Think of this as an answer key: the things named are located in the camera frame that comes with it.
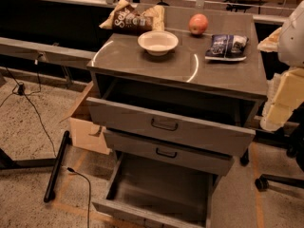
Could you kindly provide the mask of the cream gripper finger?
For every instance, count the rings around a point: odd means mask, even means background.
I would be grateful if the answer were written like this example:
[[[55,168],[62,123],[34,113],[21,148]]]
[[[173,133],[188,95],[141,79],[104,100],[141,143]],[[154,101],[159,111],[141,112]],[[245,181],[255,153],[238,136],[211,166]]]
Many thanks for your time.
[[[292,67],[276,73],[268,86],[260,126],[267,131],[277,131],[304,103],[304,68]]]
[[[258,45],[257,49],[264,52],[277,52],[278,51],[278,41],[279,35],[282,28],[277,28],[272,32],[267,38],[262,40]]]

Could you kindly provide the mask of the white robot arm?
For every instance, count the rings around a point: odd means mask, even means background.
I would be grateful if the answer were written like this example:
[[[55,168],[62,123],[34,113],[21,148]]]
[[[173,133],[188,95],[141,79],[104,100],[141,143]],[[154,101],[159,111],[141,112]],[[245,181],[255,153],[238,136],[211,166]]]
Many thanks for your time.
[[[260,120],[262,129],[277,131],[304,103],[304,1],[257,49],[276,52],[278,60],[289,66],[269,82],[268,100]]]

